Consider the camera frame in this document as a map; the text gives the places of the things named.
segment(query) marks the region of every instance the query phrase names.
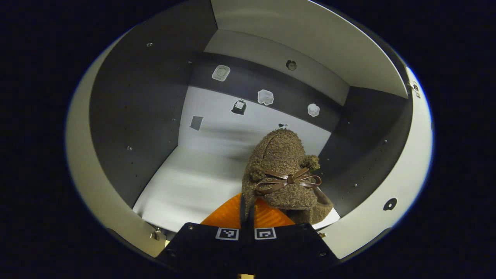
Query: white floor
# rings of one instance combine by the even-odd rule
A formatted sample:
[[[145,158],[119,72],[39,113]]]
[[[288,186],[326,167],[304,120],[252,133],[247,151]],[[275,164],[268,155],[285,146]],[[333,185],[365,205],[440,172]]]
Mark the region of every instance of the white floor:
[[[307,154],[319,155],[330,136],[315,125],[250,101],[245,101],[244,115],[234,114],[231,110],[236,101],[238,98],[230,95],[188,89],[179,145],[145,187],[134,212],[149,223],[177,232],[186,222],[202,222],[241,192],[251,151],[279,123],[298,134]],[[203,117],[199,131],[189,127],[193,116]],[[322,228],[339,218],[333,209],[313,227]]]

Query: gray wall panel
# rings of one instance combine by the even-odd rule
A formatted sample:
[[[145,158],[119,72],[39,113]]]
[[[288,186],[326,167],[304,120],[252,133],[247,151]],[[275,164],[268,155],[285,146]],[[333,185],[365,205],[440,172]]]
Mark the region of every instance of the gray wall panel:
[[[396,164],[410,131],[412,109],[411,97],[350,87],[341,120],[320,154],[318,171],[320,188],[341,217],[377,189]]]
[[[97,74],[92,139],[105,174],[130,207],[177,146],[194,57],[216,30],[210,1],[181,3],[134,27]]]
[[[219,65],[231,69],[225,81],[212,78]],[[332,132],[341,115],[342,106],[322,92],[277,70],[247,60],[230,56],[203,53],[198,57],[190,80],[191,86],[209,89],[257,102],[262,89],[274,94],[274,103],[269,107],[305,120]],[[310,104],[320,107],[320,114],[308,114]]]

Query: orange cloth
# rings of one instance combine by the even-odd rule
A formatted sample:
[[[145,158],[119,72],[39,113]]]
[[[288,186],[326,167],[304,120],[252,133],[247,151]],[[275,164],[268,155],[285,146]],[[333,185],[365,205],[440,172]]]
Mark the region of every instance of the orange cloth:
[[[212,214],[210,214],[202,225],[216,226],[222,228],[241,228],[240,222],[241,193],[229,199]],[[255,228],[270,228],[294,225],[279,209],[271,208],[264,200],[257,199],[255,202]]]

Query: white circular enclosure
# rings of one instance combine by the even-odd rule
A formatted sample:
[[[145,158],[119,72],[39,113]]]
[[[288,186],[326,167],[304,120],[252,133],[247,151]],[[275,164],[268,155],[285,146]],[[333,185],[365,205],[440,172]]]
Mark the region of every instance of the white circular enclosure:
[[[95,217],[174,268],[169,240],[187,241],[182,228],[194,233],[241,193],[250,154],[277,129],[319,157],[312,174],[332,201],[312,224],[325,235],[318,255],[332,255],[322,266],[392,228],[431,162],[431,115],[412,71],[371,31],[308,0],[190,0],[135,26],[78,85],[67,160]],[[270,243],[285,245],[279,229]]]

